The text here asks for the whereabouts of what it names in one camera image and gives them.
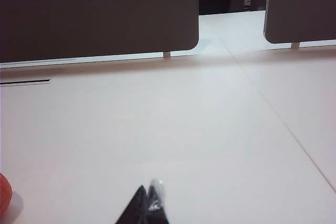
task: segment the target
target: gray desk divider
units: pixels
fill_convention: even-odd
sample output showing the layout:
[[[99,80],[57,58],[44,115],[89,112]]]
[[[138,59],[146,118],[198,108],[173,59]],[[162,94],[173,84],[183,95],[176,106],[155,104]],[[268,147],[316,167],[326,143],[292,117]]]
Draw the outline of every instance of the gray desk divider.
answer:
[[[198,42],[198,0],[0,0],[0,5],[0,62],[169,52]]]
[[[267,0],[264,35],[271,43],[336,39],[336,0]]]

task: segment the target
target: red object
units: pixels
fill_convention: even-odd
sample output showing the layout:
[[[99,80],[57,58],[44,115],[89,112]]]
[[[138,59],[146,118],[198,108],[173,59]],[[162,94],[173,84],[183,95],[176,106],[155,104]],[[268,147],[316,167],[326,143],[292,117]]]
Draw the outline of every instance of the red object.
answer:
[[[12,198],[12,188],[4,175],[0,173],[0,216],[2,216]]]

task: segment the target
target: office desk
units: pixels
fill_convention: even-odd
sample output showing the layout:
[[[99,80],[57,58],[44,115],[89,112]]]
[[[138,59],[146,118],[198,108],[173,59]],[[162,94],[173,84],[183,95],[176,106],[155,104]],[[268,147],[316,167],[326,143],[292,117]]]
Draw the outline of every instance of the office desk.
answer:
[[[170,223],[336,221],[333,189],[228,52],[2,71],[25,78],[51,81],[1,88],[2,224],[114,223],[154,177]]]
[[[234,57],[336,190],[335,47]]]

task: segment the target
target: desk surface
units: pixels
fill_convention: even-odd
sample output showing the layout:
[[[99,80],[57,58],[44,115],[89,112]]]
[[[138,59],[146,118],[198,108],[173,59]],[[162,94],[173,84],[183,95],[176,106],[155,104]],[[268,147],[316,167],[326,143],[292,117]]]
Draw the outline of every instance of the desk surface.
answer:
[[[336,190],[335,47],[234,57]]]
[[[153,177],[171,223],[336,221],[333,189],[232,54],[16,71],[3,80],[51,83],[1,88],[3,224],[114,223]]]

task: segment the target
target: black slot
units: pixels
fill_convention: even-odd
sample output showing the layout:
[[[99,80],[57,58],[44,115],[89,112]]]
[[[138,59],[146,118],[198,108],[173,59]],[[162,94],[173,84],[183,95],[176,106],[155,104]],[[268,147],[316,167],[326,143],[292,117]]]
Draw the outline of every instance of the black slot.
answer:
[[[21,84],[21,83],[36,83],[36,82],[47,82],[50,81],[50,79],[45,80],[30,80],[30,81],[9,81],[9,82],[0,82],[1,85],[5,84]]]

